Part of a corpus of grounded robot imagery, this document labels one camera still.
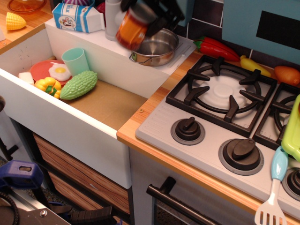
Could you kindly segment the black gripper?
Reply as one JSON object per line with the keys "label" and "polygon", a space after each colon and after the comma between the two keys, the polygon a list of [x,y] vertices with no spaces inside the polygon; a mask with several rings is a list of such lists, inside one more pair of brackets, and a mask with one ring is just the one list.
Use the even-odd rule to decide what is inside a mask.
{"label": "black gripper", "polygon": [[185,19],[185,15],[177,0],[121,0],[120,8],[122,12],[127,11],[136,2],[146,4],[154,11],[157,17],[148,26],[146,37],[152,37],[163,28],[174,30]]}

